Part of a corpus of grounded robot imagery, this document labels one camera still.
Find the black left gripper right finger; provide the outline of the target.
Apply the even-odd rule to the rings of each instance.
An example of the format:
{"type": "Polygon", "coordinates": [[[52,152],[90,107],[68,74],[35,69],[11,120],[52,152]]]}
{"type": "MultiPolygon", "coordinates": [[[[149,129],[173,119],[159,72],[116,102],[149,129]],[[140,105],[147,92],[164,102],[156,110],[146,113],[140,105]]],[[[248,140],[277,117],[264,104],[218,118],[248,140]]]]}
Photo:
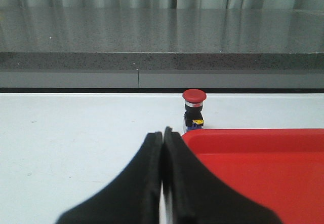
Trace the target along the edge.
{"type": "Polygon", "coordinates": [[[164,132],[162,160],[170,223],[281,223],[272,210],[236,192],[209,171],[170,127],[164,132]]]}

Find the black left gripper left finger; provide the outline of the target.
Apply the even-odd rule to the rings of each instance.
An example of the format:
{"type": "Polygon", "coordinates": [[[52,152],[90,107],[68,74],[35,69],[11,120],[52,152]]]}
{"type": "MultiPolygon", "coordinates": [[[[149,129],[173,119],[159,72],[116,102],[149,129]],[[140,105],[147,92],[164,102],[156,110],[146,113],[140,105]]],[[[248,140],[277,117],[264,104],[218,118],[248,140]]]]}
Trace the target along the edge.
{"type": "Polygon", "coordinates": [[[162,145],[161,132],[147,134],[110,184],[61,214],[57,223],[159,223],[162,145]]]}

